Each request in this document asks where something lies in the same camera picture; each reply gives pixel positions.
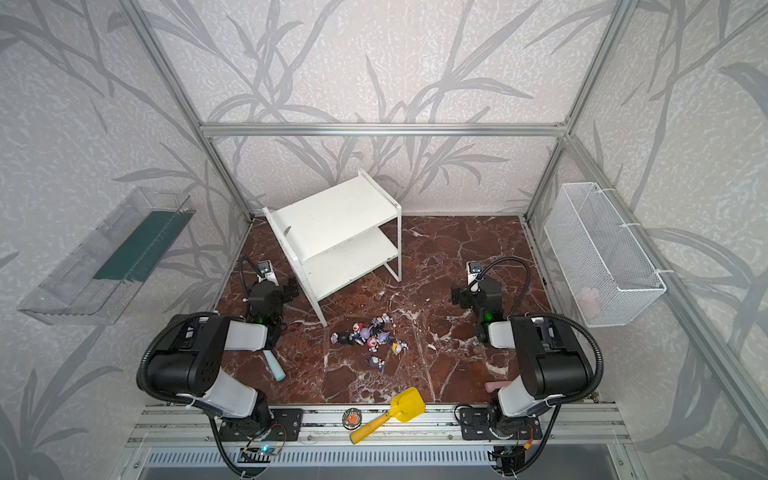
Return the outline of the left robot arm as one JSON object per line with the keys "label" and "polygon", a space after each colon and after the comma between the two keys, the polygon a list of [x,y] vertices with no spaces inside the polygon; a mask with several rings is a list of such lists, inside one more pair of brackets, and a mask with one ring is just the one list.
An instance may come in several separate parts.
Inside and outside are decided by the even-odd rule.
{"label": "left robot arm", "polygon": [[138,388],[156,400],[196,407],[251,434],[268,430],[274,416],[266,394],[226,373],[222,360],[227,351],[261,352],[282,379],[272,350],[284,330],[283,306],[298,294],[293,277],[283,286],[265,279],[246,291],[244,318],[215,312],[173,316],[139,362]]}

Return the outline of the purple striped bow kuromi figure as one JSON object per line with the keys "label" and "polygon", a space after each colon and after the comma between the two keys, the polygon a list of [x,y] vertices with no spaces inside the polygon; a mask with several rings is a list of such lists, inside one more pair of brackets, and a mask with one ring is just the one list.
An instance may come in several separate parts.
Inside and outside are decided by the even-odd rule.
{"label": "purple striped bow kuromi figure", "polygon": [[372,336],[367,340],[366,344],[370,353],[376,353],[384,345],[384,342],[378,336]]}

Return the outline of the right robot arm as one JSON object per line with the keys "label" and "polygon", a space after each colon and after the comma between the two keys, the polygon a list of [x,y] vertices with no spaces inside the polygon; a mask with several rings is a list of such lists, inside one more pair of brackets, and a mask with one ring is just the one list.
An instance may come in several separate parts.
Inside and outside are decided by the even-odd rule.
{"label": "right robot arm", "polygon": [[517,377],[491,388],[485,421],[491,433],[509,437],[541,414],[589,397],[601,383],[603,352],[578,322],[552,312],[506,315],[501,285],[492,278],[452,288],[451,303],[475,314],[483,345],[515,352]]}

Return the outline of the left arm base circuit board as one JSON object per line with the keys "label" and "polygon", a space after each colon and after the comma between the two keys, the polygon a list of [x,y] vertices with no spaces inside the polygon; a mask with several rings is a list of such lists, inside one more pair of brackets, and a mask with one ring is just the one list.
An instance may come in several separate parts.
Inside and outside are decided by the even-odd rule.
{"label": "left arm base circuit board", "polygon": [[240,450],[239,462],[246,464],[270,463],[278,457],[283,447],[280,445],[247,446]]}

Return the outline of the purple kuromi figure black bow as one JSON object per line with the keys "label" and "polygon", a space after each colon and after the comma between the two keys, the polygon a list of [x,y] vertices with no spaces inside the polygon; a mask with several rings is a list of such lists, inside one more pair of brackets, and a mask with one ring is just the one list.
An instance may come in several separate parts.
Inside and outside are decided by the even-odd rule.
{"label": "purple kuromi figure black bow", "polygon": [[383,315],[374,318],[369,327],[371,338],[380,345],[392,343],[396,339],[395,333],[391,330],[392,327],[393,321],[390,317]]}

